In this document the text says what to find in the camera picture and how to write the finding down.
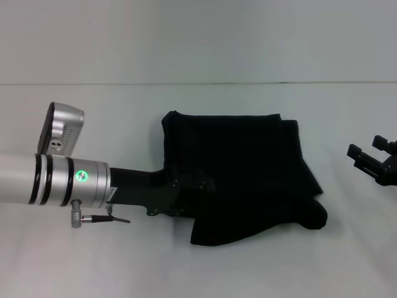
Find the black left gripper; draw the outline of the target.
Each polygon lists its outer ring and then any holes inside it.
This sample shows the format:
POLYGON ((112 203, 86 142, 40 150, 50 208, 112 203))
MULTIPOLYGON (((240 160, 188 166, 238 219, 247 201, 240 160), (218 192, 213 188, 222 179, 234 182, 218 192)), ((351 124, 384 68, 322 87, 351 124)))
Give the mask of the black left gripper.
POLYGON ((165 169, 146 172, 111 168, 110 186, 115 191, 107 201, 109 204, 141 206, 146 209, 148 216, 181 216, 185 209, 177 203, 180 189, 216 192, 212 178, 180 174, 171 179, 165 169))

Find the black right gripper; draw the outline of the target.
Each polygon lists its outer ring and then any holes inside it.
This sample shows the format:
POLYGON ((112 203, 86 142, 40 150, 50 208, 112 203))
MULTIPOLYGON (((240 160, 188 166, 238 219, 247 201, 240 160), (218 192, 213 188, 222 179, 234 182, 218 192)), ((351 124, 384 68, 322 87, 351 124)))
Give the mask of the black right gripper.
POLYGON ((347 156, 354 160, 354 167, 374 178, 379 185, 397 186, 396 142, 389 142, 382 136, 376 135, 372 146, 380 151, 387 152, 391 156, 381 162, 366 154, 354 144, 349 145, 347 156))

